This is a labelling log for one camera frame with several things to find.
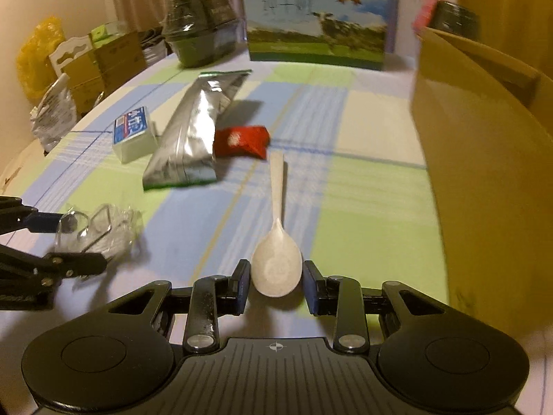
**plastic wrap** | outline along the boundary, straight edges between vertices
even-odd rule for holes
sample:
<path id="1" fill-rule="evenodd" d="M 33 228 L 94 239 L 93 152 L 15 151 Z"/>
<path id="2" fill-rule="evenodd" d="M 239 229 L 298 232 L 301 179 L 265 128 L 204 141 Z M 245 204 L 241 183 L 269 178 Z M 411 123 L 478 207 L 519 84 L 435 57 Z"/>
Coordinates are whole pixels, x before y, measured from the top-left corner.
<path id="1" fill-rule="evenodd" d="M 31 111 L 31 132 L 49 153 L 77 124 L 77 109 L 67 89 L 69 76 L 63 73 Z"/>
<path id="2" fill-rule="evenodd" d="M 89 216 L 70 209 L 58 225 L 54 251 L 101 253 L 113 260 L 130 251 L 141 230 L 142 216 L 136 210 L 106 204 Z"/>

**cardboard box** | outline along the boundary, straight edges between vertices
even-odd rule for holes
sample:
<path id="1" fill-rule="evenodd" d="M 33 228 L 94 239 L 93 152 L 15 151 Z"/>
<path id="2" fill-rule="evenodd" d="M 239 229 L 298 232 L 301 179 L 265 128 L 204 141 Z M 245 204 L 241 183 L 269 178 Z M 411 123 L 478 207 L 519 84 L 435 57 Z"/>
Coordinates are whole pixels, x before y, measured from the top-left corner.
<path id="1" fill-rule="evenodd" d="M 137 33 L 126 34 L 67 64 L 69 88 L 81 114 L 89 112 L 98 96 L 113 93 L 146 69 Z"/>
<path id="2" fill-rule="evenodd" d="M 449 302 L 520 339 L 553 324 L 553 81 L 477 42 L 421 34 L 411 112 Z"/>
<path id="3" fill-rule="evenodd" d="M 389 0 L 244 0 L 253 61 L 380 70 Z"/>

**checkered tablecloth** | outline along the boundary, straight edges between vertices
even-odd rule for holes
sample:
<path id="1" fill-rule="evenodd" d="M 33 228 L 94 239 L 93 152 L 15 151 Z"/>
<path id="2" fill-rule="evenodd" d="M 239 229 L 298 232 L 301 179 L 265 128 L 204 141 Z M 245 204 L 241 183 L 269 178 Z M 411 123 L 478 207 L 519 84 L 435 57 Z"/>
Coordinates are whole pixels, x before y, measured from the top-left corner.
<path id="1" fill-rule="evenodd" d="M 250 62 L 241 54 L 210 70 L 251 68 L 225 126 L 264 125 L 288 163 L 284 226 L 305 259 L 324 275 L 379 288 L 395 279 L 446 301 L 440 227 L 416 129 L 409 113 L 413 71 L 392 64 L 375 72 L 298 63 Z M 27 205 L 59 212 L 103 203 L 139 209 L 144 233 L 132 262 L 81 282 L 66 280 L 54 311 L 0 314 L 0 399 L 28 413 L 21 354 L 35 336 L 156 279 L 174 287 L 230 274 L 271 225 L 269 166 L 219 160 L 218 183 L 142 190 L 148 157 L 121 165 L 112 153 L 114 119 L 146 106 L 158 131 L 198 74 L 175 57 L 149 68 L 109 96 L 35 170 L 11 187 Z M 0 241 L 42 255 L 53 236 L 19 231 Z M 179 319 L 174 329 L 182 329 Z M 309 315 L 301 292 L 267 299 L 251 292 L 242 317 L 220 319 L 223 336 L 321 336 L 331 320 Z M 179 340 L 182 331 L 176 334 Z"/>

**silver screw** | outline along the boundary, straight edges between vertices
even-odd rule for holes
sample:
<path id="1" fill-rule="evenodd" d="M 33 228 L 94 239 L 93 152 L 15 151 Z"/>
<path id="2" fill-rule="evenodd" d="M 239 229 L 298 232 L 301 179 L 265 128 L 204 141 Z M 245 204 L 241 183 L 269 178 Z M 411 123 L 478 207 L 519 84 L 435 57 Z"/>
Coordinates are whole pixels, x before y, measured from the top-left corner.
<path id="1" fill-rule="evenodd" d="M 210 335 L 196 334 L 189 337 L 186 341 L 192 348 L 204 349 L 215 343 L 215 339 Z"/>
<path id="2" fill-rule="evenodd" d="M 357 334 L 346 334 L 342 335 L 338 339 L 338 343 L 342 345 L 344 348 L 348 348 L 349 350 L 354 350 L 357 348 L 361 348 L 366 342 L 361 335 Z"/>

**white plastic spoon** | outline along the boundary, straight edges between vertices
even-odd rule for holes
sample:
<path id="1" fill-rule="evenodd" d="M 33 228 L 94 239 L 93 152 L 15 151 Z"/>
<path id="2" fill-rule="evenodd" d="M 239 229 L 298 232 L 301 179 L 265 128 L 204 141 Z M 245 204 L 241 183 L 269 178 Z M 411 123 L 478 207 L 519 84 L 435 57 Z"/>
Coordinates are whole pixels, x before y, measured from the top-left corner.
<path id="1" fill-rule="evenodd" d="M 282 227 L 282 191 L 284 155 L 273 151 L 269 156 L 273 227 L 258 243 L 252 256 L 252 282 L 265 296 L 279 298 L 296 288 L 301 278 L 301 252 Z"/>

